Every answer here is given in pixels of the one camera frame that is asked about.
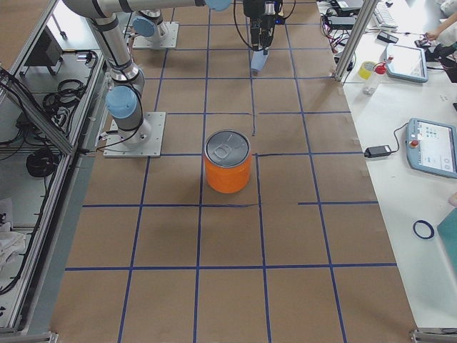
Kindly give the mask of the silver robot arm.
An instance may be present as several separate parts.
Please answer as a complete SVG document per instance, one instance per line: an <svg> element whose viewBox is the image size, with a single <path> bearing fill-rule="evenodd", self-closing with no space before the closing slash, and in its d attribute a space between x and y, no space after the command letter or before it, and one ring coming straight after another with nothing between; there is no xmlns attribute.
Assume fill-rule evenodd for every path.
<svg viewBox="0 0 457 343"><path fill-rule="evenodd" d="M132 26L138 35L149 41L164 40L169 32L160 9L137 11Z"/></svg>
<svg viewBox="0 0 457 343"><path fill-rule="evenodd" d="M235 1L65 1L75 14L88 19L104 57L111 67L111 78L118 83L131 82L140 73L127 43L123 39L117 14L134 13L186 6L207 6L223 11ZM264 67L273 41L275 25L281 20L282 1L243 1L243 14L249 19L247 47L253 51L251 69L259 72Z"/></svg>

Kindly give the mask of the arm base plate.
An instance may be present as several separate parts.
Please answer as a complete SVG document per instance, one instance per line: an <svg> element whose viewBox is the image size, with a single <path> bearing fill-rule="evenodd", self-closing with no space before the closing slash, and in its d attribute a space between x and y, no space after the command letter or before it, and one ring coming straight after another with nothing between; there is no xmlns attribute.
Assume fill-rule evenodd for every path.
<svg viewBox="0 0 457 343"><path fill-rule="evenodd" d="M107 148L103 155L106 158L142 158L161 156L164 128L166 123L165 112L144 112L144 120L139 130L130 138L131 134L120 131L112 119L110 130L116 133L107 138Z"/></svg>
<svg viewBox="0 0 457 343"><path fill-rule="evenodd" d="M134 49L175 49L179 22L163 21L155 25L150 21L140 21L135 19L133 23L135 38L133 42Z"/></svg>

